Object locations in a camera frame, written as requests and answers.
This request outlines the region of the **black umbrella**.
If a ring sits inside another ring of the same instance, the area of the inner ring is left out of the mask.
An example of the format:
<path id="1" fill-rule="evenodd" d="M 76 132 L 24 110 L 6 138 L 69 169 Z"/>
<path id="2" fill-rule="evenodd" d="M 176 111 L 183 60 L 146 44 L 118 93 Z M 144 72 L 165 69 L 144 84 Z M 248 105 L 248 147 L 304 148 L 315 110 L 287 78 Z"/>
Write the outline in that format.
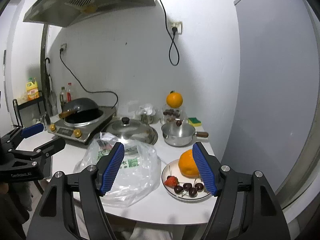
<path id="1" fill-rule="evenodd" d="M 44 65 L 46 68 L 46 76 L 47 76 L 47 80 L 48 80 L 48 94 L 49 94 L 48 99 L 49 99 L 49 103 L 51 105 L 52 116 L 55 116 L 58 113 L 57 98 L 56 98 L 56 94 L 54 92 L 53 81 L 52 81 L 52 77 L 49 73 L 48 64 L 50 64 L 50 58 L 46 57 L 44 60 Z"/>

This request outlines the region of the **clear plastic bag green print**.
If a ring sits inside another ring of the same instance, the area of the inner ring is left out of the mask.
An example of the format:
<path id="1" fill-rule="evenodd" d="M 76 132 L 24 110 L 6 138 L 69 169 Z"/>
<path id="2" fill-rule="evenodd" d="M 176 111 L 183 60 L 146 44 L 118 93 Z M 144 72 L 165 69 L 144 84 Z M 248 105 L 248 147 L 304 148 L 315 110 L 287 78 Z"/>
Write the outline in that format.
<path id="1" fill-rule="evenodd" d="M 124 159 L 111 191 L 106 193 L 101 201 L 106 206 L 125 208 L 145 198 L 159 186 L 161 161 L 154 146 L 101 132 L 92 140 L 73 172 L 80 172 L 88 165 L 96 164 L 101 157 L 111 152 L 117 142 L 124 145 Z"/>

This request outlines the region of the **yellow green sponge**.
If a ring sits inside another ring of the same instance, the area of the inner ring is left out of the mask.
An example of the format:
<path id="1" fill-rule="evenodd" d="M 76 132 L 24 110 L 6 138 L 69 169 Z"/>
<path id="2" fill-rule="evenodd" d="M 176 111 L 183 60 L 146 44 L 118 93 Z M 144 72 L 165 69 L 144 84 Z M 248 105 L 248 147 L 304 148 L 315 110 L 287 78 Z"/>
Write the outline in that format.
<path id="1" fill-rule="evenodd" d="M 188 123 L 194 127 L 202 126 L 202 122 L 197 118 L 188 118 Z"/>

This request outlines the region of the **dark oil bottle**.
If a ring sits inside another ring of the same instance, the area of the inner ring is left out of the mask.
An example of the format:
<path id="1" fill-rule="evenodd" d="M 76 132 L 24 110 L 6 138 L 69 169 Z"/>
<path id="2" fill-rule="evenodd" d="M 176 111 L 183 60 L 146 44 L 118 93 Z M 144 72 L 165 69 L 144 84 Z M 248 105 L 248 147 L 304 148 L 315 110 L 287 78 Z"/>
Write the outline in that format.
<path id="1" fill-rule="evenodd" d="M 60 106 L 61 110 L 63 111 L 64 105 L 67 103 L 67 92 L 65 87 L 61 87 L 61 92 L 59 94 Z"/>

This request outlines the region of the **small wall socket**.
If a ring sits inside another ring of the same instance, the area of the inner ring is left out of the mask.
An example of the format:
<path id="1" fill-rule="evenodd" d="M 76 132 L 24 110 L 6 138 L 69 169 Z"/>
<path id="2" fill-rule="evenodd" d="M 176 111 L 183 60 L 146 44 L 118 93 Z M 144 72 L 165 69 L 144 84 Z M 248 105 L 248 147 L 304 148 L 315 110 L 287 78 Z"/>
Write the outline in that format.
<path id="1" fill-rule="evenodd" d="M 64 53 L 66 51 L 66 48 L 67 48 L 67 44 L 64 43 L 60 46 L 60 53 Z"/>

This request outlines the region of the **white wall socket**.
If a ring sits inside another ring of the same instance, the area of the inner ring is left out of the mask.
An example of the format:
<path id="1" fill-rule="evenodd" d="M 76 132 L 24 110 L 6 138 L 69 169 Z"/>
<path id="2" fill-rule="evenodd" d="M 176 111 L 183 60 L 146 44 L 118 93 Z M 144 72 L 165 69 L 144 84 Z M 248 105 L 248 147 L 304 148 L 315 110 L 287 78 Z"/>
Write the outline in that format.
<path id="1" fill-rule="evenodd" d="M 183 24 L 181 21 L 170 22 L 170 29 L 173 34 L 180 35 L 182 33 Z"/>

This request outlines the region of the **red strawberry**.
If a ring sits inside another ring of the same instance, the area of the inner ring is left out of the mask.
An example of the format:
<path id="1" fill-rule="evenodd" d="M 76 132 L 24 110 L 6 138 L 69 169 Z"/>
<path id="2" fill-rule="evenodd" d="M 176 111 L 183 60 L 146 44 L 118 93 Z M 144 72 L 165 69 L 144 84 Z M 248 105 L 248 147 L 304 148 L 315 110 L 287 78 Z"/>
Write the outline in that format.
<path id="1" fill-rule="evenodd" d="M 164 182 L 164 185 L 173 189 L 179 184 L 178 179 L 175 176 L 168 176 L 167 180 Z"/>

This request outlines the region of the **dark cherry with stem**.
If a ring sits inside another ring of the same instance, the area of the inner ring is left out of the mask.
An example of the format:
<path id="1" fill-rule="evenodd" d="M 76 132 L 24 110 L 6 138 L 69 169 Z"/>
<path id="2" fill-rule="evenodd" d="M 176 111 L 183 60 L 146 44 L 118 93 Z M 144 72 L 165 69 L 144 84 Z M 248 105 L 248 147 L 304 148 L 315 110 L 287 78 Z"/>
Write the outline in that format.
<path id="1" fill-rule="evenodd" d="M 182 194 L 183 191 L 184 191 L 184 188 L 183 188 L 182 186 L 180 186 L 180 185 L 176 185 L 176 186 L 174 187 L 174 192 L 175 192 L 176 194 Z"/>

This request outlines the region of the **orange on glass jar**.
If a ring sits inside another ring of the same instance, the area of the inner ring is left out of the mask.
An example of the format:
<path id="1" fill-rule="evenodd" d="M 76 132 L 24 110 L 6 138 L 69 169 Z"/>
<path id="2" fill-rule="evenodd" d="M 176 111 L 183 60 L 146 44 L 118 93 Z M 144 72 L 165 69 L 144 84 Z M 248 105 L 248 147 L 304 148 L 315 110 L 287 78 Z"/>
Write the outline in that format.
<path id="1" fill-rule="evenodd" d="M 179 108 L 183 104 L 183 97 L 180 93 L 171 91 L 166 98 L 166 103 L 171 108 Z"/>

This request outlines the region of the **white plate dark rim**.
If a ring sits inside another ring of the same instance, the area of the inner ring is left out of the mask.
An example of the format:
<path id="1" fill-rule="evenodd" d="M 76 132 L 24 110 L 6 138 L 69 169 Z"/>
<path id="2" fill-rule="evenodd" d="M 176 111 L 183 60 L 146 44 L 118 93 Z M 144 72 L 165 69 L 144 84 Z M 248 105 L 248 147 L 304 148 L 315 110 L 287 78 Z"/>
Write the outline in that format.
<path id="1" fill-rule="evenodd" d="M 190 202 L 190 203 L 197 203 L 204 200 L 209 199 L 212 195 L 206 190 L 204 186 L 204 190 L 202 192 L 197 192 L 197 196 L 195 198 L 189 197 L 188 191 L 183 191 L 182 194 L 176 194 L 174 189 L 171 189 L 164 185 L 164 182 L 167 180 L 168 176 L 175 176 L 178 181 L 179 185 L 183 186 L 184 183 L 192 183 L 194 186 L 196 183 L 203 183 L 201 177 L 197 178 L 188 178 L 181 174 L 180 169 L 178 167 L 178 159 L 168 163 L 162 171 L 162 184 L 166 189 L 167 193 L 170 194 L 172 197 L 182 201 L 182 202 Z"/>

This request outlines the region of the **yellow detergent bottle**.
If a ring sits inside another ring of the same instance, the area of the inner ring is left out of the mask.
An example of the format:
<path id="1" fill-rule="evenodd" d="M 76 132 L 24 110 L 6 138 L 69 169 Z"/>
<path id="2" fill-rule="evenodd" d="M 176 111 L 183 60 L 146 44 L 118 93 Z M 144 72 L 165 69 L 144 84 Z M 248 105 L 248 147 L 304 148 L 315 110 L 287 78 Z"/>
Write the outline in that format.
<path id="1" fill-rule="evenodd" d="M 28 101 L 31 101 L 40 97 L 39 86 L 36 81 L 36 78 L 31 77 L 28 79 L 28 82 L 26 83 L 26 90 L 27 90 Z"/>

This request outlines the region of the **induction cooktop gold knobs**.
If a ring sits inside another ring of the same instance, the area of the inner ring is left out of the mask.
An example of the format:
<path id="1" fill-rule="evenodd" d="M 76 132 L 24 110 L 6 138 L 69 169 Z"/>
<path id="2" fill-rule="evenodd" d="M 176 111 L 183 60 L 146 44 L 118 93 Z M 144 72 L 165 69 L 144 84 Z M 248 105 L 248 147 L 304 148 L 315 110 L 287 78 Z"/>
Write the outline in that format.
<path id="1" fill-rule="evenodd" d="M 50 124 L 47 131 L 64 139 L 87 145 L 116 116 L 116 108 L 100 106 L 87 114 L 68 116 Z"/>

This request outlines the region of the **red cap sauce bottle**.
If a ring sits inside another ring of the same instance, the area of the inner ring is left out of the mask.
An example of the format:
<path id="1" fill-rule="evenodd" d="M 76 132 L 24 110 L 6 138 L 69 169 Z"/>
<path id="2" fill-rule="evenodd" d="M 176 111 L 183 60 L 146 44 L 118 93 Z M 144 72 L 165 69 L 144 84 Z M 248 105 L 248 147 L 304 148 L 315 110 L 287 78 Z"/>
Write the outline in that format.
<path id="1" fill-rule="evenodd" d="M 72 83 L 69 82 L 68 83 L 68 87 L 67 87 L 67 101 L 70 102 L 72 101 L 73 96 L 72 96 Z"/>

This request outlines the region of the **crumpled bag with metal cup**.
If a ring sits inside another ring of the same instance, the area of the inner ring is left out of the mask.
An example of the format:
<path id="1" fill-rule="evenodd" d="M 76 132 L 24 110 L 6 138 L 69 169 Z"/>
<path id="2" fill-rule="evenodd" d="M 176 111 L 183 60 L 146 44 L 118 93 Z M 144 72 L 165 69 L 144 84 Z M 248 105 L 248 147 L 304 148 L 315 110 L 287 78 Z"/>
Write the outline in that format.
<path id="1" fill-rule="evenodd" d="M 140 105 L 135 111 L 135 119 L 150 125 L 157 123 L 161 118 L 159 109 L 150 103 Z"/>

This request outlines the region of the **large orange on plate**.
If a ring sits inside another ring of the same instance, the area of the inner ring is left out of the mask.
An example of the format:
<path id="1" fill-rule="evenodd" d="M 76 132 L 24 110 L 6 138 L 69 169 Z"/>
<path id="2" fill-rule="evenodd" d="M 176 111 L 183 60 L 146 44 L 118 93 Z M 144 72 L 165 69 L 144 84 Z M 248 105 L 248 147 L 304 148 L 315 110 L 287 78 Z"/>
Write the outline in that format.
<path id="1" fill-rule="evenodd" d="M 178 160 L 178 167 L 183 176 L 188 178 L 197 178 L 200 173 L 193 159 L 193 151 L 189 149 L 181 154 Z"/>

